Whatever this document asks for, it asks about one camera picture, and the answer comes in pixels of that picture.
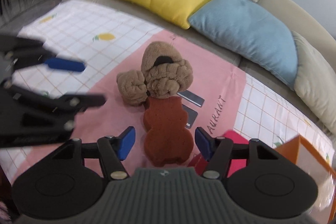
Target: printed lemon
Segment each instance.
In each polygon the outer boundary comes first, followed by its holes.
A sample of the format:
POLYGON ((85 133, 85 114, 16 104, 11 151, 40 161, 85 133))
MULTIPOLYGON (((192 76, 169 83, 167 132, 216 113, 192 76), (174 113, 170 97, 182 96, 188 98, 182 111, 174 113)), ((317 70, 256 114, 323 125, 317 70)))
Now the printed lemon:
POLYGON ((304 122, 306 123, 306 125, 310 126, 311 127, 311 124, 309 121, 307 121, 306 119, 304 119, 304 122))
POLYGON ((42 91, 42 96, 49 97, 49 92, 47 92, 47 91, 42 91))
POLYGON ((40 23, 47 22, 47 21, 49 21, 49 20, 53 19, 55 16, 56 16, 56 15, 51 15, 51 16, 48 16, 48 17, 46 17, 46 18, 42 19, 42 20, 40 21, 40 23))
POLYGON ((111 33, 101 33, 95 36, 95 40, 112 40, 115 36, 111 33))

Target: plush dog head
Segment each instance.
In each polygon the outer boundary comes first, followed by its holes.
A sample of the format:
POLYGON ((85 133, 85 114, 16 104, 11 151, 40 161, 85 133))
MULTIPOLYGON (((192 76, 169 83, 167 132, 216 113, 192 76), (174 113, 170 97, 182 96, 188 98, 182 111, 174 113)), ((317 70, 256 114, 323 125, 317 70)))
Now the plush dog head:
POLYGON ((152 42, 145 49, 141 71, 117 75, 119 92, 130 105, 143 103, 147 96, 168 98, 184 91, 193 82, 193 69, 172 45, 152 42))

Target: blue pillow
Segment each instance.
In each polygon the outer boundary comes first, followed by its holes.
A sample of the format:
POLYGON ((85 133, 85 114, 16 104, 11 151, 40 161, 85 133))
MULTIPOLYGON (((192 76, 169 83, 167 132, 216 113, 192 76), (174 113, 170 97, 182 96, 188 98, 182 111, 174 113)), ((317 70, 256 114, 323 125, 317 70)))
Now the blue pillow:
POLYGON ((189 17, 214 43, 270 71, 293 90, 298 59, 292 33, 251 0, 212 0, 189 17))

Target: black card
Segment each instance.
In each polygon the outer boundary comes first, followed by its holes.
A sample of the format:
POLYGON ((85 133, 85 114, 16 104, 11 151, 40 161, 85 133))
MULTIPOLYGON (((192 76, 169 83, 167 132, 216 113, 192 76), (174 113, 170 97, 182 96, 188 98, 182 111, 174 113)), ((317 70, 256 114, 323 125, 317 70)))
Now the black card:
POLYGON ((185 127, 190 129, 193 126, 198 113, 195 110, 193 110, 190 107, 187 107, 185 105, 182 105, 182 107, 188 113, 188 122, 187 122, 187 125, 185 127))
POLYGON ((198 95, 190 92, 189 90, 178 92, 177 94, 179 96, 181 96, 182 98, 188 100, 189 102, 197 105, 198 107, 202 107, 202 105, 204 103, 204 99, 203 98, 201 98, 198 95))

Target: stuffed toy dog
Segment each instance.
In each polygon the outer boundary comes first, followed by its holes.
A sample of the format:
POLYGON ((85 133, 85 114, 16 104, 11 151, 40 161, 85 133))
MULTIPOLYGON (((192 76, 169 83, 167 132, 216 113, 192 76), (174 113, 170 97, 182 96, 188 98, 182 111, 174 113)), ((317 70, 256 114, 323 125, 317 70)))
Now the stuffed toy dog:
POLYGON ((152 42, 145 49, 141 70, 117 75, 119 92, 126 104, 145 103, 143 122, 147 135, 144 151, 156 167, 188 160, 194 140, 185 128, 188 114, 178 92, 193 82, 193 69, 172 45, 152 42))

